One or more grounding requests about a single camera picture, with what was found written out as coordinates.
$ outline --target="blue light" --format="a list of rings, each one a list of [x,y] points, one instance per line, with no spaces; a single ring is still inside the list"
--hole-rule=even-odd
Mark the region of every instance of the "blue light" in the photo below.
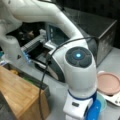
[[[77,57],[77,58],[80,58],[80,57],[81,57],[81,54],[80,54],[80,53],[76,54],[76,57]]]

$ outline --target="countertop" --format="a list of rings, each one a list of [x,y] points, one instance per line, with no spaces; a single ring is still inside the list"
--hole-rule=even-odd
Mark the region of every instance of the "countertop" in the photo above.
[[[24,65],[22,68],[28,74],[41,80],[42,72],[31,65]],[[113,48],[103,62],[98,66],[97,72],[104,70],[120,76],[120,49]],[[67,84],[60,83],[52,77],[46,75],[44,83],[49,85],[51,96],[48,99],[51,113],[47,120],[65,120],[63,107],[67,95]],[[99,120],[118,120],[120,116],[120,107],[107,102],[107,108],[100,114]]]

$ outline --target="dark background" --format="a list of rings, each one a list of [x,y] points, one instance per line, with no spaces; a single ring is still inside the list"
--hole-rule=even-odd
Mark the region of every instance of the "dark background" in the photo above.
[[[114,47],[120,48],[120,0],[57,0],[63,6],[118,20]]]

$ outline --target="wooden block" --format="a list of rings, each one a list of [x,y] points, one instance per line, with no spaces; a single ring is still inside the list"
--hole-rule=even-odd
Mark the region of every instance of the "wooden block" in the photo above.
[[[41,120],[39,112],[39,88],[0,66],[0,91],[18,120]],[[44,118],[49,107],[44,91],[41,93]]]

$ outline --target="pink bowl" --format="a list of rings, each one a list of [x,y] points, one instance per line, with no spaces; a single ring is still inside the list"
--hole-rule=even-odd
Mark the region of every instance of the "pink bowl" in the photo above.
[[[120,79],[112,73],[98,74],[98,90],[106,95],[114,95],[120,91]]]

